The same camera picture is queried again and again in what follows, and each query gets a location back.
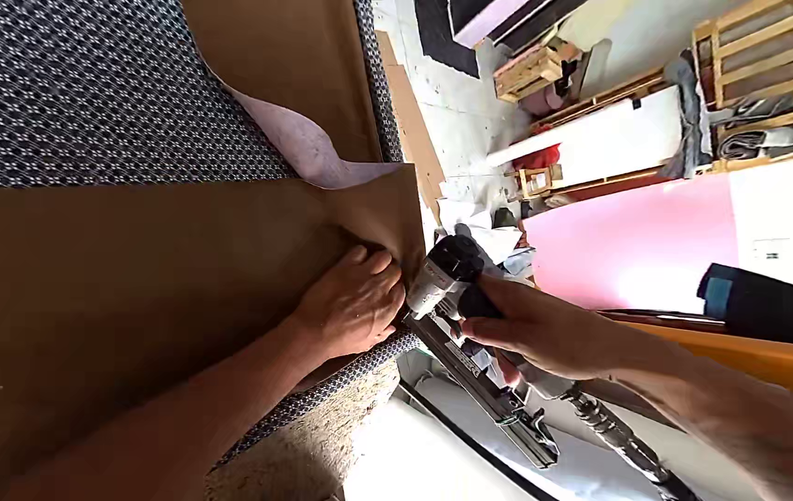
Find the wooden crate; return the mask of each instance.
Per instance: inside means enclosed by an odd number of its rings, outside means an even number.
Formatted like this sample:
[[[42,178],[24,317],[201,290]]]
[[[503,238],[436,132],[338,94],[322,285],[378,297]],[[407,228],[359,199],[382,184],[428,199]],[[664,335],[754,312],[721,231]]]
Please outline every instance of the wooden crate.
[[[538,43],[499,68],[495,77],[495,96],[516,103],[563,77],[558,52]]]
[[[747,30],[748,25],[754,28]],[[710,109],[729,108],[747,97],[764,98],[793,92],[793,2],[755,0],[697,26],[692,40]],[[780,49],[773,50],[771,44]],[[733,58],[745,63],[729,65]],[[774,75],[780,78],[771,79]],[[720,127],[716,138],[720,142],[731,133],[791,124],[793,111],[733,129]],[[712,172],[728,172],[771,162],[771,159],[762,158],[718,160]]]
[[[509,172],[505,177],[518,177],[520,181],[520,198],[537,199],[550,194],[552,183],[552,169],[559,165],[544,168],[521,168],[516,172]]]

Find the gray cloth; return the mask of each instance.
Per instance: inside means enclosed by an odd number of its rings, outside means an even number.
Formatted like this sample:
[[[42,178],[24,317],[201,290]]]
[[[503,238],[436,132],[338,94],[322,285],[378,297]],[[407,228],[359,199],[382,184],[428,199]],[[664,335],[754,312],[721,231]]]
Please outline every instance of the gray cloth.
[[[760,156],[778,159],[789,154],[793,154],[793,125],[730,135],[719,147],[719,155],[731,161]]]
[[[690,64],[690,57],[692,57],[690,51],[682,52],[678,59],[665,66],[663,73],[665,81],[678,85],[680,90],[680,148],[668,164],[658,172],[658,176],[672,179],[679,177],[691,179],[696,174],[697,167],[711,161],[711,157],[702,151],[703,132],[699,127],[702,106],[699,94],[696,92],[699,82]]]
[[[745,99],[732,108],[729,116],[719,115],[713,126],[735,128],[758,120],[769,119],[793,111],[793,94],[764,99]]]

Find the black panel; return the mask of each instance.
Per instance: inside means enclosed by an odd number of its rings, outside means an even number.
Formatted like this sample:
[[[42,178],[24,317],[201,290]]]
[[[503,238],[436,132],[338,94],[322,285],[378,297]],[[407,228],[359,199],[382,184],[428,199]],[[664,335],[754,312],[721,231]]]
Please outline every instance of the black panel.
[[[468,25],[471,19],[485,7],[491,0],[451,0],[449,8],[452,12],[452,27],[455,33]]]
[[[421,35],[421,49],[434,61],[480,78],[477,53],[452,40],[448,0],[415,0],[415,15]]]
[[[559,20],[567,17],[569,13],[576,10],[585,3],[586,0],[553,0],[548,6],[541,9],[523,23],[519,28],[509,33],[502,40],[502,44],[507,45],[513,51],[525,48],[530,42],[540,37],[544,32],[551,29]]]

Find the hand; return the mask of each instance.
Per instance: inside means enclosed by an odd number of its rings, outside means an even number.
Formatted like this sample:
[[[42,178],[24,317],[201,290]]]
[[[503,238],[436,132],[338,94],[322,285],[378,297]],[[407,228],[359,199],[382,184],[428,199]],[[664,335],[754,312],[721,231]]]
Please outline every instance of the hand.
[[[505,319],[469,318],[464,334],[520,353],[550,373],[608,378],[613,370],[646,364],[650,347],[664,343],[521,283],[482,276],[479,284]]]
[[[405,301],[400,277],[389,252],[369,257],[356,246],[306,291],[290,319],[326,359],[367,351],[396,330],[390,323]]]

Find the wooden frame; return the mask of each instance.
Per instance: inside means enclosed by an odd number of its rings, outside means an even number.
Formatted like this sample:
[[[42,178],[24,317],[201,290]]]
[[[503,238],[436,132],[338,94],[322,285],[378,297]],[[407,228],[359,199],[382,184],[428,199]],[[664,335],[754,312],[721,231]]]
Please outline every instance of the wooden frame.
[[[530,189],[532,184],[532,176],[545,176],[545,186]],[[516,172],[508,172],[505,177],[519,177],[520,178],[520,192],[522,199],[537,199],[543,195],[549,194],[551,185],[553,183],[551,177],[551,166],[545,168],[521,168]]]
[[[764,74],[768,71],[793,64],[793,47],[781,51],[779,53],[770,55],[755,62],[750,62],[742,68],[737,68],[733,71],[725,71],[725,59],[733,54],[755,47],[763,42],[767,42],[776,37],[793,32],[793,15],[784,17],[768,26],[757,29],[755,32],[745,35],[744,37],[729,42],[722,43],[722,35],[730,28],[735,28],[741,23],[748,20],[758,19],[759,16],[764,16],[772,10],[781,6],[790,5],[789,0],[754,0],[749,4],[745,4],[736,8],[735,10],[725,14],[717,19],[706,21],[693,31],[693,44],[694,54],[696,55],[697,71],[700,75],[703,74],[705,65],[699,62],[698,56],[700,54],[700,44],[708,40],[711,44],[712,53],[712,69],[713,69],[713,82],[714,83],[714,108],[724,109],[737,105],[747,97],[753,98],[766,98],[772,96],[781,96],[793,92],[793,77],[787,81],[782,81],[774,85],[764,86],[763,88],[755,89],[748,93],[746,96],[736,96],[729,98],[727,96],[727,86],[735,82],[745,80],[749,77],[754,77]],[[793,124],[793,111],[772,117],[767,120],[760,120],[758,122],[747,124],[745,126],[726,129],[725,127],[717,128],[718,142],[721,142],[729,134],[736,134],[751,130],[759,130],[765,128],[776,128]],[[772,159],[751,159],[747,161],[726,161],[718,160],[714,162],[712,172],[722,173],[741,168],[756,167],[771,163]]]

